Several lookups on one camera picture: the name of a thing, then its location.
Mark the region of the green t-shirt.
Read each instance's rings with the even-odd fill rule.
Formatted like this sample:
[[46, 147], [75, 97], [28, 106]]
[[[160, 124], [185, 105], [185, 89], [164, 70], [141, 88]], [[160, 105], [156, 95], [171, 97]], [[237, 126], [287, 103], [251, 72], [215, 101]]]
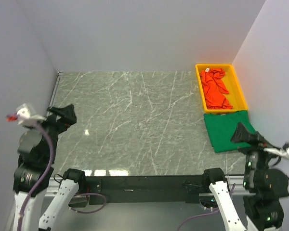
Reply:
[[242, 122], [250, 132], [256, 131], [249, 121], [248, 112], [245, 110], [222, 115], [204, 114], [204, 122], [211, 145], [216, 153], [234, 151], [238, 147], [250, 147], [246, 142], [231, 142], [239, 122]]

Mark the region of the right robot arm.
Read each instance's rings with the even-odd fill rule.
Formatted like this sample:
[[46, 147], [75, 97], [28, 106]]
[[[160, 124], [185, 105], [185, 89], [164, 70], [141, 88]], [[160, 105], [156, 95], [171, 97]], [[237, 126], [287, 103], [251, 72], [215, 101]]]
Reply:
[[206, 169], [204, 187], [209, 189], [217, 203], [227, 231], [278, 231], [284, 211], [281, 198], [289, 196], [289, 178], [281, 170], [271, 168], [272, 158], [286, 158], [284, 148], [273, 146], [258, 132], [251, 133], [239, 122], [231, 142], [246, 142], [248, 147], [238, 151], [246, 156], [243, 188], [250, 194], [243, 197], [247, 225], [244, 226], [233, 204], [228, 181], [220, 168]]

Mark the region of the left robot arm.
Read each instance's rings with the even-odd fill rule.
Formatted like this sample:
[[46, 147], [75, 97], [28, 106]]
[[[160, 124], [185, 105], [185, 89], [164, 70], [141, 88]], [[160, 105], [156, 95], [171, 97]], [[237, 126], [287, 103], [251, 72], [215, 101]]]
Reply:
[[53, 231], [63, 210], [86, 185], [84, 171], [68, 169], [53, 202], [43, 215], [40, 213], [53, 173], [58, 136], [77, 122], [73, 104], [49, 107], [47, 111], [48, 116], [38, 115], [23, 104], [7, 116], [8, 121], [27, 128], [19, 141], [18, 167], [14, 172], [15, 231]]

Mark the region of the yellow plastic bin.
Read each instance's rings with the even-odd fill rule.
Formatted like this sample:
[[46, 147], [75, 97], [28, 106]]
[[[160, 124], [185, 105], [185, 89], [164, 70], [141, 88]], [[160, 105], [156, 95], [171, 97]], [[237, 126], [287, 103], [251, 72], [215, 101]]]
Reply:
[[[201, 85], [200, 72], [207, 68], [222, 68], [225, 71], [225, 77], [222, 78], [225, 86], [229, 90], [229, 94], [226, 98], [232, 104], [233, 109], [222, 109], [222, 110], [210, 110], [206, 107], [204, 93]], [[240, 84], [236, 77], [234, 68], [230, 64], [197, 64], [196, 65], [196, 76], [199, 83], [199, 91], [202, 98], [203, 109], [206, 114], [227, 114], [234, 113], [236, 111], [247, 110], [247, 104], [245, 102]]]

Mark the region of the orange t-shirt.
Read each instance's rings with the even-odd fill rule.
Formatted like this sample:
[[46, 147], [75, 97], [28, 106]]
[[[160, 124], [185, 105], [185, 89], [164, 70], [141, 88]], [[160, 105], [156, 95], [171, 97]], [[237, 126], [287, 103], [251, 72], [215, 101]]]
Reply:
[[233, 109], [232, 104], [226, 98], [230, 92], [222, 80], [225, 77], [225, 71], [222, 68], [207, 68], [199, 75], [206, 107], [210, 110]]

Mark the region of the black base beam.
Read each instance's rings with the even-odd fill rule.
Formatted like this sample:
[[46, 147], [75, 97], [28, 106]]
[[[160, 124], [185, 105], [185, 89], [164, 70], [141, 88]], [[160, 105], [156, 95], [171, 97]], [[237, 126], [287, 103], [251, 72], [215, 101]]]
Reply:
[[98, 193], [109, 203], [215, 203], [202, 175], [87, 177], [80, 193]]

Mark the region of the aluminium frame rail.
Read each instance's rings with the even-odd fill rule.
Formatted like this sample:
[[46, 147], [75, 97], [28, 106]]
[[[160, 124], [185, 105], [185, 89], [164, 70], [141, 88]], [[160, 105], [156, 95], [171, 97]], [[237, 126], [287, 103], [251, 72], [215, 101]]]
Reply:
[[[236, 185], [233, 191], [233, 195], [249, 195], [249, 192], [246, 191], [245, 188], [243, 187], [243, 176], [226, 175], [226, 179], [228, 181], [230, 188], [233, 186], [233, 184]], [[59, 183], [56, 182], [53, 179], [53, 177], [51, 177], [45, 197], [48, 197], [48, 198], [54, 197], [58, 192], [58, 188], [59, 188]]]

